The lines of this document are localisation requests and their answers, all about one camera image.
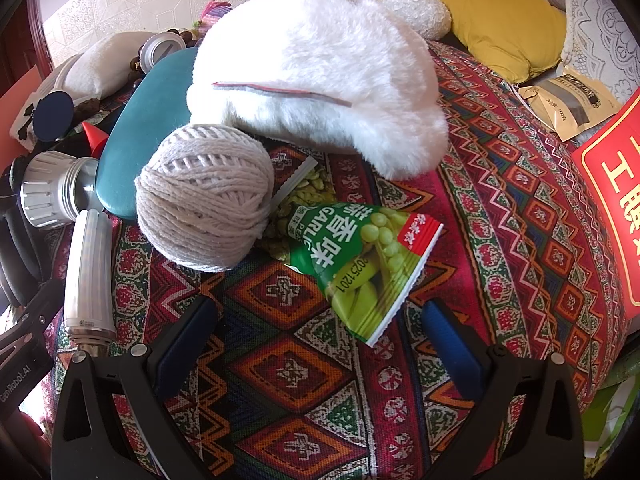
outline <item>red cone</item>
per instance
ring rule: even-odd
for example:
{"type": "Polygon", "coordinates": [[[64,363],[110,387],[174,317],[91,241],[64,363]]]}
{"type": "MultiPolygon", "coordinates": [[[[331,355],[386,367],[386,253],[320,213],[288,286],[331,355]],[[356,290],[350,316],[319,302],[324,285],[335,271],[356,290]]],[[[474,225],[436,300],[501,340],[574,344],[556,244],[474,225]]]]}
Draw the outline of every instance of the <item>red cone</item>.
{"type": "Polygon", "coordinates": [[[89,141],[89,146],[91,147],[91,156],[93,158],[100,158],[109,136],[100,128],[96,128],[86,121],[82,122],[82,127],[84,128],[86,138],[89,141]]]}

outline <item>yellow pillow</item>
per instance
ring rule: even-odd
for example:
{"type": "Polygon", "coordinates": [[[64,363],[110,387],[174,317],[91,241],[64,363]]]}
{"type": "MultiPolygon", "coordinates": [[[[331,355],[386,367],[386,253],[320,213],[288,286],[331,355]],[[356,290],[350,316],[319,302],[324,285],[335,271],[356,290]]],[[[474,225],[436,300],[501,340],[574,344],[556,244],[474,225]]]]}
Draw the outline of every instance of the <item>yellow pillow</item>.
{"type": "Polygon", "coordinates": [[[441,0],[451,30],[480,62],[522,83],[560,61],[566,16],[546,0],[441,0]]]}

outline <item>patterned tablecloth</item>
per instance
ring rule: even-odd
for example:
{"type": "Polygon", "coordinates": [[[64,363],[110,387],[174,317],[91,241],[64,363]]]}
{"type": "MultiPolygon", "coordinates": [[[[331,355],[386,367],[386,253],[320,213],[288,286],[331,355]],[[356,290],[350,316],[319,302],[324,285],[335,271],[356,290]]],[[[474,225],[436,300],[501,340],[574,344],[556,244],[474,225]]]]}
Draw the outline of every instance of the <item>patterned tablecloth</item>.
{"type": "MultiPolygon", "coordinates": [[[[431,44],[449,152],[436,171],[388,182],[353,155],[320,156],[338,199],[422,211],[445,228],[406,305],[375,348],[345,331],[314,282],[254,251],[226,274],[176,266],[134,224],[114,219],[114,352],[149,342],[197,293],[224,315],[178,397],[176,423],[215,475],[247,479],[420,479],[472,403],[453,387],[420,327],[440,296],[487,342],[574,368],[580,406],[622,344],[620,284],[602,220],[572,164],[489,69],[431,44]]],[[[52,239],[63,278],[71,228],[52,239]]],[[[71,351],[60,320],[47,380],[52,424],[71,351]]],[[[124,399],[140,460],[153,468],[124,399]]],[[[504,448],[521,403],[485,459],[504,448]]]]}

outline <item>ball of yarn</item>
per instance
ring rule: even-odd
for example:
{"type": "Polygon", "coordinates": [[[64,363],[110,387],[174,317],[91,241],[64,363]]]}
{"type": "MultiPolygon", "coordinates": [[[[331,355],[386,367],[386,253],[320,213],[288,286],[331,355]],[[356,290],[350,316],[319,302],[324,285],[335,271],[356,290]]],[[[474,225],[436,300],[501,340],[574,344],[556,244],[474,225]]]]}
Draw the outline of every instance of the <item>ball of yarn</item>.
{"type": "Polygon", "coordinates": [[[235,128],[189,124],[162,141],[136,178],[140,229],[191,269],[230,269],[267,225],[273,167],[260,142],[235,128]]]}
{"type": "Polygon", "coordinates": [[[425,40],[439,40],[451,29],[451,13],[440,0],[382,0],[425,40]]]}

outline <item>teal cushion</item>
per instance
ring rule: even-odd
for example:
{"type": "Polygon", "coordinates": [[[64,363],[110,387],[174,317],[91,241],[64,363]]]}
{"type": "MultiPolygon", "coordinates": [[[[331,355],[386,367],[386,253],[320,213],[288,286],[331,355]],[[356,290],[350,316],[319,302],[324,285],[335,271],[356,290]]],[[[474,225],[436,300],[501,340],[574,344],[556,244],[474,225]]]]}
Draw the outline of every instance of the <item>teal cushion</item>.
{"type": "Polygon", "coordinates": [[[161,60],[144,78],[118,118],[98,165],[98,198],[114,215],[136,219],[133,184],[160,142],[189,123],[187,88],[197,48],[161,60]]]}

